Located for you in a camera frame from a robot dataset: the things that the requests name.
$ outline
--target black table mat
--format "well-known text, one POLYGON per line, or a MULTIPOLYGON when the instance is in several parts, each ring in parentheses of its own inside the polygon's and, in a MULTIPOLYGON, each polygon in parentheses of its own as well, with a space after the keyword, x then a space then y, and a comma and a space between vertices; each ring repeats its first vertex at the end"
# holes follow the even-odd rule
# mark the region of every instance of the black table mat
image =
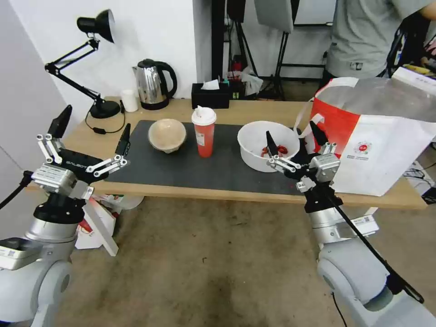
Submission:
POLYGON ((154 121, 138 122, 130 136, 126 157, 130 165, 109 175, 107 181, 301 195, 295 180, 281 173, 259 172, 242 161, 237 140, 239 125, 215 125, 213 154, 210 158, 201 158, 191 123, 184 123, 186 141, 171 154, 158 151, 149 143, 148 131, 152 123, 154 121))

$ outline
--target shopping bag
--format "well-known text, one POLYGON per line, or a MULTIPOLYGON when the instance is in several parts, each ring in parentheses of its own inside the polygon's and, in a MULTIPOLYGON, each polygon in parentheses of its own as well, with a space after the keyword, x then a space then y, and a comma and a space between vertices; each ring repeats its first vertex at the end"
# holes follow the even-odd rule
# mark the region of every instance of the shopping bag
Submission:
MULTIPOLYGON (((436 135, 433 96, 395 81, 374 80, 332 79, 311 101, 311 120, 337 144, 341 165, 332 187, 340 193, 384 195, 436 135), (419 114, 428 111, 433 116, 419 114)), ((309 129, 300 137, 309 153, 320 149, 309 129)))

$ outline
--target gray t-shirt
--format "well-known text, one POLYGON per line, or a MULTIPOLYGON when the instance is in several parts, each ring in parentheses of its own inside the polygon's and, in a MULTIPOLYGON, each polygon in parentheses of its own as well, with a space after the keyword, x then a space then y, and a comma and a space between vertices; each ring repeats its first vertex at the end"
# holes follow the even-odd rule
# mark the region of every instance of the gray t-shirt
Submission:
POLYGON ((386 68, 401 21, 434 0, 337 0, 326 69, 370 78, 386 68))

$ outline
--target lamp base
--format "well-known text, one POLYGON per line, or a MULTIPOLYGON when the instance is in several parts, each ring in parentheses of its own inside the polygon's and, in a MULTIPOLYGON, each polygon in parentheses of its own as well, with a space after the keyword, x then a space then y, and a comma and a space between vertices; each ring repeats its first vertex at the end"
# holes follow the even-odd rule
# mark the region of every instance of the lamp base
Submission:
POLYGON ((120 106, 115 101, 104 101, 93 104, 89 113, 94 118, 102 119, 115 116, 120 112, 120 106))

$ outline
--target tissue box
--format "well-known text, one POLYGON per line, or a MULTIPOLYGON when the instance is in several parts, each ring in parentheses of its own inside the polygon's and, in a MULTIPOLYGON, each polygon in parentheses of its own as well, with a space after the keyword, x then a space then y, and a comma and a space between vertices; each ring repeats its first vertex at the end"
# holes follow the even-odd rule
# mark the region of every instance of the tissue box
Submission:
POLYGON ((193 83, 191 91, 192 109, 197 106, 212 109, 228 108, 230 92, 226 83, 219 83, 217 90, 202 90, 203 83, 193 83))

